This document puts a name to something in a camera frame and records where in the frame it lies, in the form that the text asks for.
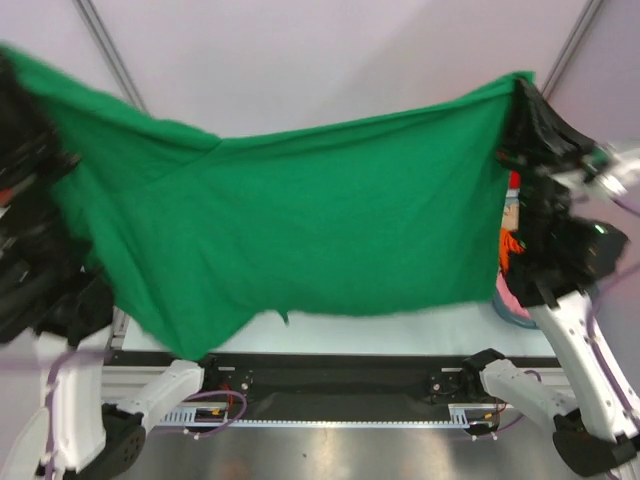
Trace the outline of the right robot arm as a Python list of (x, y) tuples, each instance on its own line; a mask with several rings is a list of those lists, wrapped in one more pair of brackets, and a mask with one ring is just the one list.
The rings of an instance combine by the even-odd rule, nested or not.
[(639, 397), (596, 320), (589, 288), (618, 282), (628, 237), (574, 216), (575, 192), (620, 203), (639, 181), (635, 141), (600, 144), (571, 127), (524, 78), (515, 81), (499, 163), (521, 179), (518, 241), (505, 281), (551, 345), (570, 384), (564, 395), (487, 349), (460, 373), (473, 401), (502, 400), (548, 429), (564, 463), (588, 478), (609, 474), (639, 452)]

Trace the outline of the green t-shirt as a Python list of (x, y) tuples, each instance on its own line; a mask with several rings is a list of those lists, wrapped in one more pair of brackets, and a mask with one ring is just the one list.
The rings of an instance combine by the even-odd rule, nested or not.
[(222, 138), (153, 118), (3, 45), (79, 165), (53, 189), (116, 305), (196, 360), (256, 315), (488, 301), (508, 174), (510, 73), (455, 100)]

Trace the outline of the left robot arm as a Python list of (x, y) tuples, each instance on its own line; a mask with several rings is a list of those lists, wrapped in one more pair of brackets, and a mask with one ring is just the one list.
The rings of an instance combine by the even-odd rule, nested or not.
[(102, 400), (113, 292), (84, 266), (90, 246), (70, 235), (50, 193), (78, 162), (3, 58), (1, 341), (29, 332), (42, 375), (40, 408), (11, 449), (5, 479), (115, 478), (168, 413), (221, 387), (216, 370), (176, 360), (136, 395)]

